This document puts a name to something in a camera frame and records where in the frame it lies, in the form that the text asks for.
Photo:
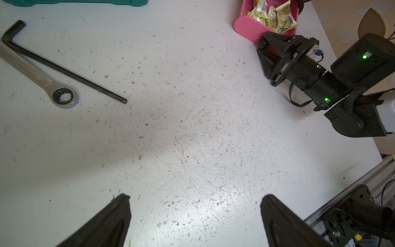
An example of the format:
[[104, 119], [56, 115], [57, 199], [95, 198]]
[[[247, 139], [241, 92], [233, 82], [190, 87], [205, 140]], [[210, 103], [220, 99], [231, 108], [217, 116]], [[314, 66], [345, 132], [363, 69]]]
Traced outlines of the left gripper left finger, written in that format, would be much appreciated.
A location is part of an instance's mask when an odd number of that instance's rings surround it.
[[130, 196], [122, 193], [58, 246], [122, 247], [130, 221]]

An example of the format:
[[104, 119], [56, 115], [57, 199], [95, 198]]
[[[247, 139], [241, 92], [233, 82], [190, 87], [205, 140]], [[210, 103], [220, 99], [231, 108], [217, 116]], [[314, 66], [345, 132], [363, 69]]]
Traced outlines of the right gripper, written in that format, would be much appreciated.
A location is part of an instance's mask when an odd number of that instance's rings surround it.
[[265, 77], [272, 86], [288, 79], [301, 90], [323, 90], [327, 87], [326, 69], [308, 55], [316, 45], [319, 41], [315, 38], [265, 33], [262, 49], [257, 49]]

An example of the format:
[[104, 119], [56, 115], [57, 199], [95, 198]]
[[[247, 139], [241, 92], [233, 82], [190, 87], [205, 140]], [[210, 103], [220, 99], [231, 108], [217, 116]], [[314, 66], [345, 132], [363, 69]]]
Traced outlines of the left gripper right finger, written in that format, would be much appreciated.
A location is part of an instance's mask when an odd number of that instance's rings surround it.
[[269, 247], [332, 246], [274, 195], [263, 197], [260, 210]]

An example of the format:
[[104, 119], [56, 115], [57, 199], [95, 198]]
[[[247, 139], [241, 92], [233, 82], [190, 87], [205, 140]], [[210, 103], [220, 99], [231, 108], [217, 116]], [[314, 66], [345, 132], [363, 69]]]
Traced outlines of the yellow cookie packet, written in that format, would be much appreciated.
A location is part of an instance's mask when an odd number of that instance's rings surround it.
[[267, 26], [267, 20], [266, 20], [265, 18], [259, 17], [259, 16], [257, 16], [256, 14], [254, 14], [254, 13], [251, 12], [251, 11], [248, 11], [248, 12], [246, 13], [246, 15], [252, 17], [254, 20], [256, 20], [257, 22], [259, 22], [260, 24], [262, 24], [262, 25], [264, 25], [264, 26]]
[[252, 13], [255, 16], [267, 20], [267, 2], [266, 0], [254, 0], [254, 8]]
[[267, 26], [271, 30], [276, 30], [278, 26], [278, 17], [275, 6], [271, 6], [267, 11]]
[[276, 8], [278, 25], [275, 32], [283, 34], [288, 30], [296, 28], [299, 24], [295, 21], [291, 13], [291, 1], [287, 1], [284, 4]]

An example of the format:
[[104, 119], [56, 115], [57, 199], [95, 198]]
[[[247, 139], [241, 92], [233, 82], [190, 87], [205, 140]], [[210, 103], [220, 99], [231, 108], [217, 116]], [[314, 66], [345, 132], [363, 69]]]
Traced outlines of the yellow cookie packet top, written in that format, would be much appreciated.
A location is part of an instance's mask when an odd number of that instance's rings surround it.
[[254, 8], [252, 13], [255, 16], [267, 20], [267, 2], [266, 0], [254, 0]]

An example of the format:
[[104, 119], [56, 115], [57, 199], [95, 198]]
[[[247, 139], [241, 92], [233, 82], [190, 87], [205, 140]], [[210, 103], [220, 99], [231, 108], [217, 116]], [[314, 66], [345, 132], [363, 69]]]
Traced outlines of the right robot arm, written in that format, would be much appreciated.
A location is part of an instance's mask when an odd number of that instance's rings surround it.
[[304, 92], [315, 111], [325, 111], [333, 128], [347, 137], [382, 137], [395, 131], [395, 91], [368, 90], [395, 71], [395, 45], [365, 34], [329, 70], [309, 57], [315, 38], [266, 33], [257, 53], [272, 86], [284, 80]]

